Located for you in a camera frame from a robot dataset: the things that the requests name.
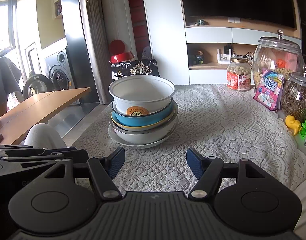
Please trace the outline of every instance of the wooden table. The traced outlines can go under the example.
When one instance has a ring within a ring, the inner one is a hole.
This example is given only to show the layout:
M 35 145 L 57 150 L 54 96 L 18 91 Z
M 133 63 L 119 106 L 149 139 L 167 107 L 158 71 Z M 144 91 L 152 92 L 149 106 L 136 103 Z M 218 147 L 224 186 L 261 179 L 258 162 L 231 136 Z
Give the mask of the wooden table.
M 35 124 L 48 121 L 90 91 L 91 88 L 77 88 L 36 94 L 26 99 L 0 118 L 3 135 L 0 144 L 20 144 Z

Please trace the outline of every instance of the glass jar lid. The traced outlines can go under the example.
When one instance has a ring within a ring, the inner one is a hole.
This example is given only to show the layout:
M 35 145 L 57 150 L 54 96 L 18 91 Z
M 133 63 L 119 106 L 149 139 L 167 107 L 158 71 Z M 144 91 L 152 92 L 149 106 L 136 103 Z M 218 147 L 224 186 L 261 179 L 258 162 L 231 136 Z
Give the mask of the glass jar lid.
M 259 43 L 265 47 L 273 47 L 293 53 L 301 53 L 300 46 L 293 41 L 282 38 L 283 31 L 278 30 L 278 37 L 262 37 Z
M 230 58 L 231 62 L 236 62 L 236 63 L 247 63 L 248 60 L 245 57 L 231 57 Z
M 289 74 L 290 80 L 293 82 L 306 87 L 306 65 L 303 66 L 303 73 L 301 72 L 293 72 Z

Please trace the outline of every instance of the jar knob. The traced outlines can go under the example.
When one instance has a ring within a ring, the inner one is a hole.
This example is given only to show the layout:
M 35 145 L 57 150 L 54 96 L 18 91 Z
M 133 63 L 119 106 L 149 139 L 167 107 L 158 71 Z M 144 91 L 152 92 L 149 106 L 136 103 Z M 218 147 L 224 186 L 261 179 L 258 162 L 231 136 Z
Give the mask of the jar knob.
M 279 35 L 279 40 L 281 40 L 282 39 L 282 35 L 283 35 L 283 31 L 278 30 L 278 35 Z
M 306 77 L 306 65 L 303 65 L 303 76 Z

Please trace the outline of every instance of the lace tablecloth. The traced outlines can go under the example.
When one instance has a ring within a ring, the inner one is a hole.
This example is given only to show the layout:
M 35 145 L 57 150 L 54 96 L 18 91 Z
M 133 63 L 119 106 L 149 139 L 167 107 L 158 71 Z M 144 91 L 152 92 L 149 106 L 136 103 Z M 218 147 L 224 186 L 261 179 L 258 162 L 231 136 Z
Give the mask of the lace tablecloth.
M 217 156 L 229 163 L 249 158 L 294 190 L 306 179 L 306 156 L 277 114 L 252 99 L 253 94 L 225 85 L 176 86 L 177 129 L 154 148 L 125 148 L 125 164 L 114 183 L 122 193 L 188 193 L 197 182 L 186 163 L 186 150 L 193 147 L 203 156 Z M 120 146 L 107 133 L 110 112 L 108 106 L 73 146 L 85 149 L 90 157 L 108 156 Z M 233 181 L 223 180 L 221 188 Z

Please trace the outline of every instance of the gray curtain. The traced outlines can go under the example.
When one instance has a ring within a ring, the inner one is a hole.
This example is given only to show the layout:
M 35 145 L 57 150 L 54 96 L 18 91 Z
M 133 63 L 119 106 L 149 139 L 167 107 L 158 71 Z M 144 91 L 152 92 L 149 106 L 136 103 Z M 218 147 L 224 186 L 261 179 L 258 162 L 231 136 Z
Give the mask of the gray curtain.
M 99 100 L 101 104 L 107 105 L 112 101 L 108 92 L 112 71 L 101 0 L 80 0 L 80 11 Z

